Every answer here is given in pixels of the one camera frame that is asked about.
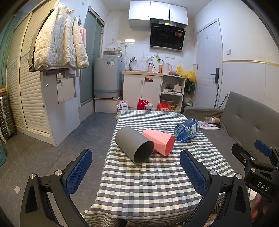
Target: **red thermos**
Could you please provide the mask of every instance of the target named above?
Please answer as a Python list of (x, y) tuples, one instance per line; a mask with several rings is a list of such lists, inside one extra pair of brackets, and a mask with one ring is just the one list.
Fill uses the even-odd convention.
[(145, 110), (145, 108), (146, 108), (146, 104), (144, 103), (143, 99), (139, 98), (137, 110)]

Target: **blue plastic bottle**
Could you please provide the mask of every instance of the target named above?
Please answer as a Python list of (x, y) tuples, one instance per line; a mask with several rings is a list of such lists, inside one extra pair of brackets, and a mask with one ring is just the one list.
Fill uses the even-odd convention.
[(183, 123), (178, 124), (174, 128), (174, 135), (177, 140), (186, 142), (192, 135), (195, 135), (199, 131), (199, 122), (190, 118)]

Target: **gray cylinder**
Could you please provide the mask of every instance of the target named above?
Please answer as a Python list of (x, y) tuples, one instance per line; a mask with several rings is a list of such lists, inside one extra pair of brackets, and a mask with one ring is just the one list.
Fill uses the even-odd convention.
[(136, 164), (145, 162), (154, 150), (154, 143), (131, 127), (123, 127), (115, 135), (117, 145)]

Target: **checkered tablecloth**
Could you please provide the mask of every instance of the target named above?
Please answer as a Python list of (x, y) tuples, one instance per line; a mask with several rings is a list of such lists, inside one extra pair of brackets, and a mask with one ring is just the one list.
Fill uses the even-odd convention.
[(154, 152), (140, 165), (133, 163), (115, 142), (117, 131), (124, 126), (140, 133), (153, 129), (174, 134), (174, 127), (185, 120), (182, 114), (172, 112), (120, 113), (95, 203), (82, 213), (90, 226), (120, 227), (127, 220), (140, 226), (162, 227), (185, 221), (202, 196), (195, 192), (180, 165), (179, 155), (184, 149), (208, 170), (216, 170), (222, 176), (234, 175), (228, 162), (200, 131), (188, 143), (176, 140), (169, 156)]

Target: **teal laundry basket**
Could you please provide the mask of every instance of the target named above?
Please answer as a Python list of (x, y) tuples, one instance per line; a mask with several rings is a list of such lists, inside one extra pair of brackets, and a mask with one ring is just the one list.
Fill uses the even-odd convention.
[(6, 154), (4, 152), (2, 143), (0, 141), (0, 166), (3, 165), (5, 161), (6, 161)]

